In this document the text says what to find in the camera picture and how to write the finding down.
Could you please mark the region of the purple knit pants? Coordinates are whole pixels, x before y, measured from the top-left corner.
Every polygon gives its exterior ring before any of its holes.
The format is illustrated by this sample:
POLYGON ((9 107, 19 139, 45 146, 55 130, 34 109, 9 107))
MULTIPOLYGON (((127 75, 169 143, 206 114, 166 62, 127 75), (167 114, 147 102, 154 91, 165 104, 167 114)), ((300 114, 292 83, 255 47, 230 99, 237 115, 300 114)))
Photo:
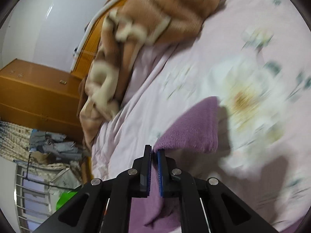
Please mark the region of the purple knit pants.
MULTIPOLYGON (((218 147, 218 99, 208 97, 181 115, 156 141, 153 152, 167 154, 190 152, 209 154, 218 147)), ((129 232, 171 232, 180 227, 177 198, 162 198, 158 167, 151 168, 151 190, 148 198, 134 198, 131 203, 129 232)))

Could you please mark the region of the pile of grey clothes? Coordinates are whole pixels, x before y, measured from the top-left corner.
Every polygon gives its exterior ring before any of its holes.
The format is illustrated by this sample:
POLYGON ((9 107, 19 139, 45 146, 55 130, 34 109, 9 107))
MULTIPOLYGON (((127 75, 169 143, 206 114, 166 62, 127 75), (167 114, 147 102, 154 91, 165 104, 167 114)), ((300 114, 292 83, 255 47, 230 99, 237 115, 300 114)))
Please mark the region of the pile of grey clothes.
POLYGON ((66 135, 33 129, 29 138, 29 153, 38 162, 79 162, 90 153, 66 135))

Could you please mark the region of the green shopping bag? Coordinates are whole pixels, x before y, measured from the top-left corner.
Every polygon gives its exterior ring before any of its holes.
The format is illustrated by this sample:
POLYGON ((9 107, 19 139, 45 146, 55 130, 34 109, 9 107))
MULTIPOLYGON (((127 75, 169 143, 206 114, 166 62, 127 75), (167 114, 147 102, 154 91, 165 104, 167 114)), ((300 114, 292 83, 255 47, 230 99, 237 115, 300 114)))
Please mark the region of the green shopping bag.
POLYGON ((64 192, 59 197, 59 199, 56 203, 56 210, 59 210, 64 204, 66 204, 76 194, 77 194, 77 191, 64 192))

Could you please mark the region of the wooden wardrobe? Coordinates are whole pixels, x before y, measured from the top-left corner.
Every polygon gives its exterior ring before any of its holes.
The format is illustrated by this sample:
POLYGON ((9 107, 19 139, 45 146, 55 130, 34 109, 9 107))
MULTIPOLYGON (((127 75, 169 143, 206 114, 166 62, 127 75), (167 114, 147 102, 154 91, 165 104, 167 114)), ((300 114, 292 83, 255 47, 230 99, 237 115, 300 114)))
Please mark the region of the wooden wardrobe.
POLYGON ((1 69, 1 120, 64 134, 80 143, 80 82, 67 72, 15 59, 1 69))

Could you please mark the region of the wooden headboard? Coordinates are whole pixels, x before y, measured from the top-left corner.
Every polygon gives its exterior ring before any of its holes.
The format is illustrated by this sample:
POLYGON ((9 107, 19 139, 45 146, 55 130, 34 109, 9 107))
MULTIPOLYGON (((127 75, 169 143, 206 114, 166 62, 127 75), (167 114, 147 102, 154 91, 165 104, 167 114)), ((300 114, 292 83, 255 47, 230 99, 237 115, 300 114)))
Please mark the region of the wooden headboard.
POLYGON ((74 51, 71 74, 83 79, 88 73, 91 62, 98 51, 101 30, 105 15, 109 10, 122 6, 127 0, 108 0, 88 23, 84 36, 74 51))

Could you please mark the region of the pink floral duvet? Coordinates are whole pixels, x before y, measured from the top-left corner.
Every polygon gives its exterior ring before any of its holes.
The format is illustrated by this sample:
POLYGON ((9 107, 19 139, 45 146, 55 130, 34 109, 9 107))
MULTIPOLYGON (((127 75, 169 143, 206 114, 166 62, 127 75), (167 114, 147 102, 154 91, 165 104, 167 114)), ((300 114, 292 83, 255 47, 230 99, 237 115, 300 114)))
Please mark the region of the pink floral duvet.
POLYGON ((102 125, 92 174, 116 177, 192 106, 215 96, 218 149, 177 152, 219 178, 278 231, 310 208, 310 31, 290 0, 227 0, 193 42, 144 48, 123 107, 102 125))

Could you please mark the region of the brown fleece blanket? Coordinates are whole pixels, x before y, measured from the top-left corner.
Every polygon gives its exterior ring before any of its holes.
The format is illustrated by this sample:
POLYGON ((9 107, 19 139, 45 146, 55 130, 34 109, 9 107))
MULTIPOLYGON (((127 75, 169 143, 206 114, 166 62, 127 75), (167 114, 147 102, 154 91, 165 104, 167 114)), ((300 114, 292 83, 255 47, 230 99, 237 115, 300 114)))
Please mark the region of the brown fleece blanket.
POLYGON ((127 0, 103 19, 98 49, 79 85, 83 145, 91 149, 101 125, 114 119, 144 46, 174 44, 199 35, 225 0, 127 0))

